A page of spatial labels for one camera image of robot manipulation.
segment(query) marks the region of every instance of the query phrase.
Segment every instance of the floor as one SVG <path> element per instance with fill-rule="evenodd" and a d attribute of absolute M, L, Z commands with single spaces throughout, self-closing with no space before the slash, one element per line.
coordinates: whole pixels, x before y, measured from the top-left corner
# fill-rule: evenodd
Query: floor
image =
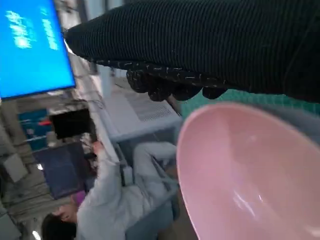
<path fill-rule="evenodd" d="M 171 167 L 167 173 L 177 178 L 176 167 Z M 171 227 L 159 234 L 159 240 L 197 240 L 197 235 L 189 219 L 181 192 L 178 193 L 180 217 L 172 224 Z"/>

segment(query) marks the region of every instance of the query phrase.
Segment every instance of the blue sign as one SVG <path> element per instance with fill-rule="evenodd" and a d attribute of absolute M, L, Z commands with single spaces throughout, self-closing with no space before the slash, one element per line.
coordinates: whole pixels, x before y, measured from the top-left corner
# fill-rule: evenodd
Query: blue sign
<path fill-rule="evenodd" d="M 0 97 L 75 87 L 54 0 L 0 4 Z"/>

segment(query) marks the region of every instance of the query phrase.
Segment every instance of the white shirt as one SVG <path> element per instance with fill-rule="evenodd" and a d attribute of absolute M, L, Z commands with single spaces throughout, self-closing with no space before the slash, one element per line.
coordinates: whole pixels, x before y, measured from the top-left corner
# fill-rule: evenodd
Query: white shirt
<path fill-rule="evenodd" d="M 124 240 L 128 226 L 148 211 L 151 203 L 138 186 L 122 187 L 120 167 L 104 151 L 98 160 L 98 177 L 77 213 L 77 237 Z"/>
<path fill-rule="evenodd" d="M 168 142 L 138 145 L 133 154 L 135 175 L 159 176 L 152 164 L 173 159 L 176 147 Z M 94 187 L 77 213 L 78 240 L 125 240 L 125 233 L 145 215 L 167 190 L 163 183 L 141 182 L 122 187 L 120 166 L 104 150 L 98 154 L 99 168 Z"/>

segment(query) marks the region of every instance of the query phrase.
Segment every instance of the gloved hand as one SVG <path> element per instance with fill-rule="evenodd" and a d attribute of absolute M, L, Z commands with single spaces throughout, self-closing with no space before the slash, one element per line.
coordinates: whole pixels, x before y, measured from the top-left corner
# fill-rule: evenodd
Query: gloved hand
<path fill-rule="evenodd" d="M 76 55 L 128 70 L 154 101 L 237 89 L 320 103 L 319 39 L 319 0 L 138 1 L 65 33 Z"/>

